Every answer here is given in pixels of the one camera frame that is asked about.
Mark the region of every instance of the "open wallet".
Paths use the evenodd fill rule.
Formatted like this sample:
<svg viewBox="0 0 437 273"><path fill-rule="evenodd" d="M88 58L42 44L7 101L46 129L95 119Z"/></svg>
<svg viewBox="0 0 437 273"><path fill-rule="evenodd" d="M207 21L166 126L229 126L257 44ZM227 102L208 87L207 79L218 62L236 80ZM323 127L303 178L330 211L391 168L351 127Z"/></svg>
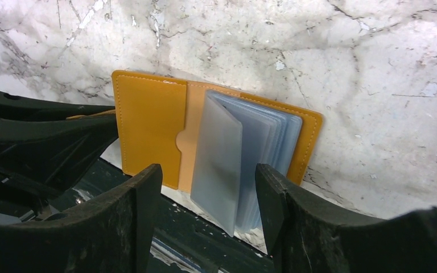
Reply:
<svg viewBox="0 0 437 273"><path fill-rule="evenodd" d="M188 192L224 231L261 227L257 163L299 185L322 115L204 82L112 74L122 169L159 163L163 185Z"/></svg>

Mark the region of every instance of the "white marble wall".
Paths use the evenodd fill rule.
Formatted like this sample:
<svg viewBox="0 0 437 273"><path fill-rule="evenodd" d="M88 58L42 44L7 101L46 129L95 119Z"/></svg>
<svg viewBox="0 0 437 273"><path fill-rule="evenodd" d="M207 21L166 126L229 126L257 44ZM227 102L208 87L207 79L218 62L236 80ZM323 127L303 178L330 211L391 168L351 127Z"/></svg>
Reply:
<svg viewBox="0 0 437 273"><path fill-rule="evenodd" d="M306 189L379 217L437 205L437 0L0 0L1 90L112 104L115 69L319 111Z"/></svg>

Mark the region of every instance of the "yellow leather card holder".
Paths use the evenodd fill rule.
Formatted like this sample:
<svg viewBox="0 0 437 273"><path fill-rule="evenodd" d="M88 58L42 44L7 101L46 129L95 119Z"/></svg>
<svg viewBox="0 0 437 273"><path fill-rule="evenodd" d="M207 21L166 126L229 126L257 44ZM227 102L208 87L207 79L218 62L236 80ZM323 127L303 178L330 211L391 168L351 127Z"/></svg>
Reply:
<svg viewBox="0 0 437 273"><path fill-rule="evenodd" d="M112 75L124 173L160 163L163 184L191 191L200 121L207 90L301 117L302 127L287 177L299 185L319 136L322 115L215 84L138 72Z"/></svg>
<svg viewBox="0 0 437 273"><path fill-rule="evenodd" d="M127 71L112 74L124 173L159 163L163 184L177 188L181 153L176 136L185 128L187 82Z"/></svg>

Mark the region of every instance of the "scratch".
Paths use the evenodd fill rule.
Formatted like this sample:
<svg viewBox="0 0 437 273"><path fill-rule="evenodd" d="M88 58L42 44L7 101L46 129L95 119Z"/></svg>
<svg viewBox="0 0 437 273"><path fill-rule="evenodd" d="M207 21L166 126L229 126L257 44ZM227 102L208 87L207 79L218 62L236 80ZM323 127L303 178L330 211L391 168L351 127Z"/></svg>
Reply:
<svg viewBox="0 0 437 273"><path fill-rule="evenodd" d="M57 18L59 20L59 29L61 29L61 14L59 13L59 0L56 0L57 5Z"/></svg>
<svg viewBox="0 0 437 273"><path fill-rule="evenodd" d="M314 177L313 177L313 175L312 175L311 173L307 172L306 175L307 175L307 176L304 177L304 181L307 181L307 182L309 182L311 185L318 187L318 188L320 189L321 193L324 195L324 197L326 197L326 198L330 198L330 199L334 200L335 202L339 203L341 206L343 206L343 207L345 207L345 208L347 208L347 209L353 210L353 211L355 211L355 212L359 212L359 213L361 213L361 214L366 214L366 215L369 215L369 216L376 217L376 216L374 216L374 215L372 215L372 214L370 214L370 213L362 212L362 211L356 209L356 208L354 207L354 205L353 205L351 202L345 200L345 199L342 198L340 195L338 195L337 193L335 193L335 192L333 192L332 190L330 190L330 186L328 185L327 181L325 181L325 183L326 183L326 187L327 187L327 188L326 188L326 187L321 187L321 186L320 186L320 185L319 185L319 184L314 180Z"/></svg>
<svg viewBox="0 0 437 273"><path fill-rule="evenodd" d="M403 95L403 94L391 94L391 96L395 96L395 97L431 98L431 96Z"/></svg>
<svg viewBox="0 0 437 273"><path fill-rule="evenodd" d="M293 71L291 71L291 73L292 73L292 75L293 75L293 77L294 77L294 80L295 80L295 83L297 84L297 87L299 88L299 92L302 94L302 98L304 98L304 101L306 102L307 107L308 107L308 108L311 108L311 105L310 105L309 102L307 101L306 95L304 94L304 92L302 92L302 88L300 87L300 84L299 84L299 82L297 81L297 77L296 77L295 73L294 73Z"/></svg>
<svg viewBox="0 0 437 273"><path fill-rule="evenodd" d="M174 34L172 34L172 35L170 35L170 36L165 35L165 34L160 34L160 36L169 39L169 38L172 38L172 37L174 37L174 36L176 36L176 35L184 34L184 33L186 33L187 31L188 31L188 30L185 30L185 31L177 31L177 33L174 33Z"/></svg>
<svg viewBox="0 0 437 273"><path fill-rule="evenodd" d="M351 18L351 19L353 19L353 20L358 19L358 18L355 18L355 17L349 15L349 14L346 13L343 9L341 9L341 8L339 8L338 6L336 6L336 5L334 5L333 3L331 3L330 0L327 0L327 2L329 3L329 5L331 5L331 6L334 8L335 11L339 11L340 13L344 14L345 16L347 16L347 17L349 17L349 18Z"/></svg>
<svg viewBox="0 0 437 273"><path fill-rule="evenodd" d="M314 28L315 28L315 26L308 27L308 28L306 29L306 30L307 30L307 35L311 36L310 30L312 30L312 29L314 29Z"/></svg>
<svg viewBox="0 0 437 273"><path fill-rule="evenodd" d="M75 6L73 5L73 1L72 0L69 0L69 5L71 6L71 9L73 10L73 12L75 13L76 17L78 18L78 20L81 23L80 13L76 10Z"/></svg>
<svg viewBox="0 0 437 273"><path fill-rule="evenodd" d="M158 27L158 20L153 16L150 15L153 19L154 26L155 26L155 36L156 36L156 48L160 47L160 28Z"/></svg>
<svg viewBox="0 0 437 273"><path fill-rule="evenodd" d="M304 244L304 237L302 237L302 232L300 233L300 238L302 240L302 249L304 250L304 253L306 254L307 261L309 262L309 268L311 269L311 272L312 272L311 260L309 259L309 255L307 254L307 251L306 251L306 245Z"/></svg>
<svg viewBox="0 0 437 273"><path fill-rule="evenodd" d="M103 9L104 4L106 4L108 0L96 0L93 4L93 6L88 10L84 18L80 21L78 24L78 28L71 33L71 37L67 38L68 42L66 43L66 46L61 50L61 53L59 54L59 57L66 51L68 47L73 44L76 37L81 33L81 31L86 27L86 25L91 21L94 14L98 11Z"/></svg>

